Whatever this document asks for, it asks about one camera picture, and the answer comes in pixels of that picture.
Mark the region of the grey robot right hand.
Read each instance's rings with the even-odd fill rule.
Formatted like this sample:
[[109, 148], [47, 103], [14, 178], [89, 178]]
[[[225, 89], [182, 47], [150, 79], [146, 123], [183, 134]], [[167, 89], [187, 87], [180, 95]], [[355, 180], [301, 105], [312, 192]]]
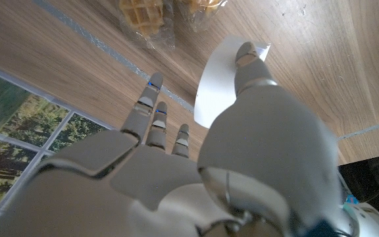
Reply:
[[273, 80], [251, 42], [235, 65], [236, 100], [196, 161], [187, 125], [165, 151], [156, 73], [120, 130], [36, 167], [0, 214], [0, 236], [336, 236], [335, 135]]

